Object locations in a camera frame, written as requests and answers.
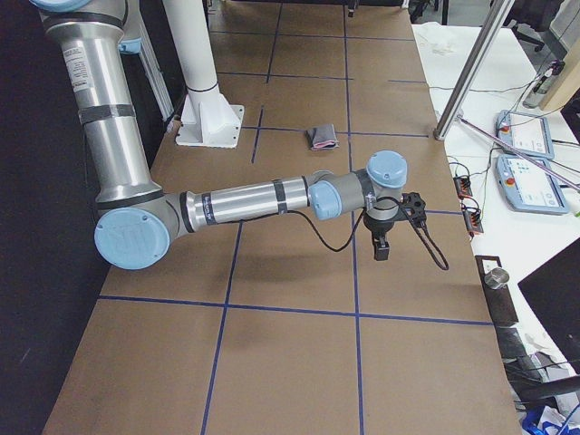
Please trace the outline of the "pink grey towel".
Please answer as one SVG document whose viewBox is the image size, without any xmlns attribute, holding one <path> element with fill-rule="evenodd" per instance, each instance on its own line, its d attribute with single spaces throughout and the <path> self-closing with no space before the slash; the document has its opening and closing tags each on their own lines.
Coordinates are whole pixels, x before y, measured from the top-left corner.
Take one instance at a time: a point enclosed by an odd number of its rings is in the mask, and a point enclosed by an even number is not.
<svg viewBox="0 0 580 435">
<path fill-rule="evenodd" d="M 332 150 L 339 147 L 334 125 L 326 123 L 306 131 L 311 150 Z"/>
</svg>

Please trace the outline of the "far orange connector block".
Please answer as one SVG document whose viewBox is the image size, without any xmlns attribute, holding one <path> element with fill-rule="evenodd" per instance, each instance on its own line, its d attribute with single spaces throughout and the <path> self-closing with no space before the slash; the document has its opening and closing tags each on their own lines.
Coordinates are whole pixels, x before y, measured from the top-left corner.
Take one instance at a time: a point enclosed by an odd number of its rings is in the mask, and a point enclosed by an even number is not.
<svg viewBox="0 0 580 435">
<path fill-rule="evenodd" d="M 470 177 L 467 175 L 457 176 L 453 178 L 453 182 L 458 198 L 471 198 L 473 196 Z"/>
</svg>

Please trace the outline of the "orange connector block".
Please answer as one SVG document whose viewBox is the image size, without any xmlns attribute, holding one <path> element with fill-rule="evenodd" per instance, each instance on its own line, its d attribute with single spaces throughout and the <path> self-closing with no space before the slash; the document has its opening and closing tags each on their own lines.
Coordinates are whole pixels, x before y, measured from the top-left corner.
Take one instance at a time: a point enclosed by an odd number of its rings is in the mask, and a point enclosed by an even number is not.
<svg viewBox="0 0 580 435">
<path fill-rule="evenodd" d="M 453 182 L 458 198 L 471 198 L 473 196 L 470 177 L 467 175 L 457 176 L 453 178 Z"/>
<path fill-rule="evenodd" d="M 469 236 L 474 237 L 482 235 L 484 229 L 482 226 L 481 210 L 476 207 L 463 206 L 461 212 Z"/>
</svg>

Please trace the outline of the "near orange connector block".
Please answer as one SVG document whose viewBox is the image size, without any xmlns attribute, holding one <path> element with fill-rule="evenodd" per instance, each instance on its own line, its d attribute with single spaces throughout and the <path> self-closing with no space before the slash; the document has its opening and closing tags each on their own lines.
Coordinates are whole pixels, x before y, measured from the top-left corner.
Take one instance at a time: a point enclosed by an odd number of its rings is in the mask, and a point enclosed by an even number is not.
<svg viewBox="0 0 580 435">
<path fill-rule="evenodd" d="M 484 229 L 482 226 L 481 210 L 476 207 L 463 206 L 461 212 L 469 236 L 474 237 L 482 235 Z"/>
</svg>

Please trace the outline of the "near blue teach pendant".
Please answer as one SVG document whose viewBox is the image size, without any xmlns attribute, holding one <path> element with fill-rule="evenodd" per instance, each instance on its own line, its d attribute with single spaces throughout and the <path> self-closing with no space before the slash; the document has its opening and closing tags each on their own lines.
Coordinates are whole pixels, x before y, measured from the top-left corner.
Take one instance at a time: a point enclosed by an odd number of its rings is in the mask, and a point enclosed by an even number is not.
<svg viewBox="0 0 580 435">
<path fill-rule="evenodd" d="M 558 181 L 539 165 L 550 168 L 548 160 L 537 158 L 536 165 L 515 155 L 500 155 L 496 163 L 499 189 L 517 212 L 561 216 L 569 212 Z"/>
</svg>

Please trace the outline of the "blue teach pendant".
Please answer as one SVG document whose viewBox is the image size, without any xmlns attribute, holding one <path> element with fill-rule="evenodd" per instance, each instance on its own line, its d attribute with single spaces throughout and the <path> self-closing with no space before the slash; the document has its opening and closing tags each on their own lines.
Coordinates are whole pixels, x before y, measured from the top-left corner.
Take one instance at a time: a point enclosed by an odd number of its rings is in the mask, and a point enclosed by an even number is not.
<svg viewBox="0 0 580 435">
<path fill-rule="evenodd" d="M 539 165 L 550 168 L 548 160 L 537 158 L 536 165 L 515 155 L 500 155 L 496 163 L 499 189 L 517 212 L 561 216 L 569 212 L 558 181 Z"/>
<path fill-rule="evenodd" d="M 496 118 L 497 137 L 531 157 L 552 160 L 555 156 L 549 123 L 545 117 L 500 111 Z"/>
</svg>

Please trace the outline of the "far blue teach pendant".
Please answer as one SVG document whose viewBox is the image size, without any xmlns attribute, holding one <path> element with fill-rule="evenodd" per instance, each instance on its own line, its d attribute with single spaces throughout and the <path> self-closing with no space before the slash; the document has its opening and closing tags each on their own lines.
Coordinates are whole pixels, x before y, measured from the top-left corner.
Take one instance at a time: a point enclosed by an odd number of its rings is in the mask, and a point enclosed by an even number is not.
<svg viewBox="0 0 580 435">
<path fill-rule="evenodd" d="M 531 157 L 552 160 L 555 156 L 549 123 L 545 117 L 500 111 L 496 118 L 497 137 Z"/>
</svg>

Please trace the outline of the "black office chair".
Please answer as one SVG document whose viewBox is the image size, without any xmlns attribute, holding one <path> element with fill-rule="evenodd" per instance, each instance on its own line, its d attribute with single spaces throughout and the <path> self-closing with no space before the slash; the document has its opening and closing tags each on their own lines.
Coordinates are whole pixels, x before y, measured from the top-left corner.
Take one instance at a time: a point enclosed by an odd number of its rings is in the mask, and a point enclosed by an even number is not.
<svg viewBox="0 0 580 435">
<path fill-rule="evenodd" d="M 536 39 L 529 34 L 521 33 L 518 28 L 521 24 L 524 24 L 536 31 L 542 24 L 543 10 L 544 7 L 540 1 L 515 1 L 504 21 L 504 26 L 513 24 L 511 26 L 512 33 L 518 40 L 533 44 L 536 53 L 544 48 L 545 43 L 541 39 Z"/>
</svg>

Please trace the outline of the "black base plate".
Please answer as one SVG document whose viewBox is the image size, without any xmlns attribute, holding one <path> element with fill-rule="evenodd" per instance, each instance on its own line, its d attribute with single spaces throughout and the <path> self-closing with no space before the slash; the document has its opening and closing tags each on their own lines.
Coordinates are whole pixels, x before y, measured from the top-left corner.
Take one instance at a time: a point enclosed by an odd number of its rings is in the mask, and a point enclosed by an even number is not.
<svg viewBox="0 0 580 435">
<path fill-rule="evenodd" d="M 502 267 L 499 257 L 475 255 L 475 260 L 493 324 L 498 327 L 514 326 L 518 322 L 518 317 L 508 285 L 498 290 L 489 289 L 484 285 L 484 275 L 487 271 L 494 267 Z"/>
</svg>

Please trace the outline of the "aluminium frame post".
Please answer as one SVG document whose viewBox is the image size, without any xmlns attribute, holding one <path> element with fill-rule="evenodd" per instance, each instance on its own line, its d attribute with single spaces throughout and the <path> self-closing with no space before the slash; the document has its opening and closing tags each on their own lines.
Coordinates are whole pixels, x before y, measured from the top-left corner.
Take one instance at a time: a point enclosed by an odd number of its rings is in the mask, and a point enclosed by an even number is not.
<svg viewBox="0 0 580 435">
<path fill-rule="evenodd" d="M 433 136 L 436 140 L 445 140 L 452 123 L 458 118 L 463 102 L 468 96 L 469 90 L 479 71 L 481 64 L 487 56 L 492 44 L 498 35 L 514 0 L 494 1 L 486 19 L 473 44 L 467 61 L 453 88 L 449 100 L 445 106 L 440 120 L 436 125 Z"/>
</svg>

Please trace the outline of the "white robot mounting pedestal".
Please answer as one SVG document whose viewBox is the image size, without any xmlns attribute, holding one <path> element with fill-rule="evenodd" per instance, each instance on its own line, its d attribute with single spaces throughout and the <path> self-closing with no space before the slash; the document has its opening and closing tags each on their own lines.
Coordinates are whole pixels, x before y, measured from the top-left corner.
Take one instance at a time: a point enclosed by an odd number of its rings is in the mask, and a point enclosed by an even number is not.
<svg viewBox="0 0 580 435">
<path fill-rule="evenodd" d="M 245 108 L 221 93 L 201 1 L 163 3 L 187 88 L 176 142 L 181 146 L 233 149 Z"/>
</svg>

